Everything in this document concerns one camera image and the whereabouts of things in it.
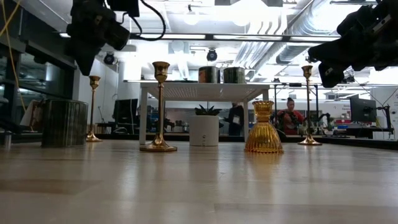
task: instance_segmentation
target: white planter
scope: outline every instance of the white planter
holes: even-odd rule
[[[218,117],[192,116],[189,119],[191,146],[218,146]]]

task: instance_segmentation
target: succulent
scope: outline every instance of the succulent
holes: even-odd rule
[[[221,109],[213,109],[214,106],[212,106],[209,110],[206,110],[202,105],[199,105],[200,108],[195,108],[195,114],[196,115],[207,115],[207,116],[217,116]]]

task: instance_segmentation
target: green striped cylinder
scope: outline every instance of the green striped cylinder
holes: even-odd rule
[[[88,104],[73,100],[46,100],[42,147],[84,146]]]

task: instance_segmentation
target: computer monitor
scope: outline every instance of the computer monitor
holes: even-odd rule
[[[113,116],[116,124],[132,124],[136,121],[138,99],[116,100]]]
[[[351,121],[376,122],[376,101],[350,98]]]

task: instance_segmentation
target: potted plant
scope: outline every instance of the potted plant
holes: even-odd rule
[[[195,108],[196,115],[189,119],[189,143],[191,146],[217,146],[218,130],[222,126],[217,115],[221,110],[199,106]]]

